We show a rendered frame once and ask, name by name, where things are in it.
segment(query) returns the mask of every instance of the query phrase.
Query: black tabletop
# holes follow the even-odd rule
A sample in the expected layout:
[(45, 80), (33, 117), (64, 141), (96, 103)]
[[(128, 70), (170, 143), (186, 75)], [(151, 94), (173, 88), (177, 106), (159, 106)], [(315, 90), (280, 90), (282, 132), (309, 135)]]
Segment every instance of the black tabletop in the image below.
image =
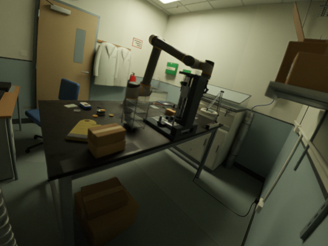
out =
[[(174, 143), (174, 141), (171, 142), (168, 138), (146, 125), (144, 129), (127, 130), (125, 138), (126, 148), (124, 151), (95, 159), (89, 152), (86, 142), (66, 140), (66, 135), (80, 120), (84, 119), (95, 120), (100, 125), (118, 123), (123, 126), (121, 123), (123, 105), (121, 101), (88, 101), (92, 105), (91, 110), (84, 110), (80, 107), (67, 108), (64, 106), (72, 103), (78, 105), (79, 102), (39, 101), (42, 137), (49, 180), (85, 172)], [(104, 108), (106, 115), (93, 118), (92, 115), (96, 114), (96, 107)], [(165, 108), (158, 107), (159, 109), (150, 107), (148, 116), (163, 114)], [(74, 109), (81, 109), (81, 112), (74, 112)], [(109, 117), (108, 114), (114, 114), (114, 117)], [(198, 123), (198, 128), (195, 135), (209, 131), (205, 129), (205, 125), (210, 123), (211, 120), (201, 115), (197, 115), (197, 117), (198, 119), (195, 122)]]

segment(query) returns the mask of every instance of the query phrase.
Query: office chair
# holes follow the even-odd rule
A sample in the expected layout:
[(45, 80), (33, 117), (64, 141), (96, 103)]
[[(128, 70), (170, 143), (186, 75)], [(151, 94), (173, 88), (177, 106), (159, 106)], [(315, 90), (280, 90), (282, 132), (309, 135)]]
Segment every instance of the office chair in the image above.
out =
[[(63, 78), (60, 83), (58, 99), (59, 100), (78, 100), (79, 91), (80, 91), (80, 84)], [(39, 109), (27, 110), (27, 111), (25, 111), (25, 115), (28, 118), (30, 118), (35, 124), (37, 124), (39, 127), (41, 127)], [(42, 138), (42, 136), (34, 135), (34, 139), (37, 139), (37, 138)], [(30, 153), (31, 149), (36, 148), (42, 144), (43, 144), (43, 142), (38, 143), (33, 146), (30, 146), (25, 150), (25, 152)]]

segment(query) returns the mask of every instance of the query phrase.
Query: multimeter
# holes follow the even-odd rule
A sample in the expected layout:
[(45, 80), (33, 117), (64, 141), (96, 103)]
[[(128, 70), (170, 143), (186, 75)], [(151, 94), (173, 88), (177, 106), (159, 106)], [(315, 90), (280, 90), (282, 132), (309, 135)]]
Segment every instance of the multimeter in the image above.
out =
[(86, 102), (80, 102), (80, 107), (82, 107), (83, 109), (91, 109), (91, 105), (86, 103)]

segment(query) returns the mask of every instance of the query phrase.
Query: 3d printer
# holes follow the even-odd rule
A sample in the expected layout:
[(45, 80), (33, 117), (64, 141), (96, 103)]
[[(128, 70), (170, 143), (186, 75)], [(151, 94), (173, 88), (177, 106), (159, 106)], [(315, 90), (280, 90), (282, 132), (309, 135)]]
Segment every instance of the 3d printer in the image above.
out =
[(194, 123), (195, 116), (202, 95), (208, 91), (207, 82), (212, 75), (214, 62), (208, 60), (205, 60), (205, 62), (199, 61), (169, 45), (164, 39), (156, 35), (149, 37), (149, 43), (153, 46), (153, 50), (144, 78), (141, 83), (129, 82), (127, 84), (126, 98), (137, 99), (139, 96), (149, 96), (151, 94), (151, 79), (154, 75), (160, 53), (164, 50), (185, 65), (201, 70), (202, 74), (199, 76), (180, 72), (185, 75), (185, 79), (181, 83), (180, 99), (175, 116), (150, 117), (147, 118), (146, 123), (170, 140), (194, 134), (197, 129), (197, 124)]

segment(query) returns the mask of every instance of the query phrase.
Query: sign with red border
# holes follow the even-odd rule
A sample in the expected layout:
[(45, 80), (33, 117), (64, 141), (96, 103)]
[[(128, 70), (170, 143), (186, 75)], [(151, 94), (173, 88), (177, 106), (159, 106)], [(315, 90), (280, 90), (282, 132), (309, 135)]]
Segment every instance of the sign with red border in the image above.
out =
[(132, 46), (134, 46), (135, 48), (140, 48), (141, 49), (142, 40), (137, 39), (137, 38), (133, 38)]

